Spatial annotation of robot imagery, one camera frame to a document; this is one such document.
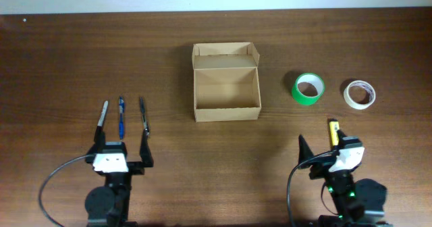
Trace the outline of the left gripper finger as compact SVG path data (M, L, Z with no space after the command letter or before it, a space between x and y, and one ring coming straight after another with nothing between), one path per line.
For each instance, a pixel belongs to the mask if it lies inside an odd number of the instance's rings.
M143 130L141 143L140 143L140 157L145 168L152 168L154 166L153 157L148 144L149 134Z
M97 126L95 135L94 135L94 152L98 153L105 146L105 133L103 132L102 126Z

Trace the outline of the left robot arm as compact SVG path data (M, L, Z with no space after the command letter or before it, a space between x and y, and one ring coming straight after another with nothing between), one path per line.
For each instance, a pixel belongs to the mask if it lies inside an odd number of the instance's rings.
M105 183L91 190L85 199L88 226L138 226L128 219L132 177L143 175L146 168L154 166L148 145L149 132L148 127L142 132L141 160L128 161L125 143L107 142L103 130L96 131L94 145L88 150L85 162L105 178Z

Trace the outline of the green tape roll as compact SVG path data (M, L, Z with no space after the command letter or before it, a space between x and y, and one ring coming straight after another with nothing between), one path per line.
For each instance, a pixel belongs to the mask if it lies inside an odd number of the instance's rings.
M311 84L317 91L317 95L315 96L307 96L303 94L300 89L298 88L298 85L300 83L309 83ZM315 104L320 97L325 92L325 84L320 76L314 74L314 73L303 73L297 77L293 87L292 87L292 96L294 100L301 104L301 105L313 105Z

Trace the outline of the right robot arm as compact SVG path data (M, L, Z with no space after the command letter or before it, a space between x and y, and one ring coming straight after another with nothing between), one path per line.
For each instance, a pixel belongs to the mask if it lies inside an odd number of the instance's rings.
M299 168L310 170L311 180L324 179L336 208L332 216L319 216L319 226L388 226L382 219L387 188L375 180L354 181L365 147L356 136L337 131L338 144L330 151L314 155L303 136L299 141Z

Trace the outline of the white masking tape roll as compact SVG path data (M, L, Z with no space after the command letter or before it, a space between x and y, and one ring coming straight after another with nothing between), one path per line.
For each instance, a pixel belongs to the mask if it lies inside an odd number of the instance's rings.
M355 102L355 100L353 100L353 98L351 98L350 96L350 89L352 87L360 87L362 89L364 89L367 94L369 95L369 102L362 104L362 103L357 103ZM363 110L363 109L367 109L368 107L370 107L372 104L374 104L375 100L376 100L376 92L375 89L373 88L373 86L371 84L369 84L366 81L363 80L354 80L352 81L345 89L344 89L344 100L345 102L354 109L357 110Z

